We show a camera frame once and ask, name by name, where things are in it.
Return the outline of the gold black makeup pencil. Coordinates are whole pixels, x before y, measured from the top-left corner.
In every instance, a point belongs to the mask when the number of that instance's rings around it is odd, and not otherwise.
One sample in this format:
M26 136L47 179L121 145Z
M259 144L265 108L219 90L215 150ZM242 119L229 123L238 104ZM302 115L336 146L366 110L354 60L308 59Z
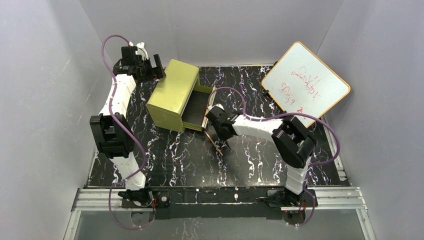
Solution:
M218 145L215 143L215 141L211 138L211 136L209 135L209 133L205 130L204 134L207 136L207 138L210 140L210 142L212 143L212 145L215 147L216 151L223 156L223 153L221 151L221 149L218 147Z

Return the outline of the olive green drawer box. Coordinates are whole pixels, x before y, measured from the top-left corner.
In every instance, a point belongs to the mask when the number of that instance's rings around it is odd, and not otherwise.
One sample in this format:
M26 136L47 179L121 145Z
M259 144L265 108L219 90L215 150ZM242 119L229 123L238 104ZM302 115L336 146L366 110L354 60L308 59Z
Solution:
M180 133L186 129L202 132L216 88L200 83L199 67L176 59L169 61L164 73L166 77L158 81L146 104L154 125Z

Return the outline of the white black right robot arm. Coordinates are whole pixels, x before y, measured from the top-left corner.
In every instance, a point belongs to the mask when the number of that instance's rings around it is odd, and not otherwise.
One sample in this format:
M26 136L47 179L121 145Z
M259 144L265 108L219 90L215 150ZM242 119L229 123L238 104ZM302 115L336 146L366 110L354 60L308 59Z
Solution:
M226 141L233 136L250 136L273 143L287 166L284 190L263 199L270 205L297 206L304 201L307 172L316 140L295 116L278 119L253 119L239 113L226 112L221 104L207 107L206 118L218 138Z

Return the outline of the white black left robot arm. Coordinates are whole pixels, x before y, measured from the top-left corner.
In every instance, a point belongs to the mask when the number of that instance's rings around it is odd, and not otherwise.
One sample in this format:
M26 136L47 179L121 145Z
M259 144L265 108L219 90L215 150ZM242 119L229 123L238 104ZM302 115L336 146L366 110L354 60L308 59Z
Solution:
M118 195L142 208L150 206L154 197L136 161L134 149L141 144L135 139L126 116L137 84L165 76L157 54L154 60L156 67L152 67L142 42L121 47L121 59L112 68L112 84L107 100L99 114L91 116L89 120L97 150L113 162L125 182L126 190Z

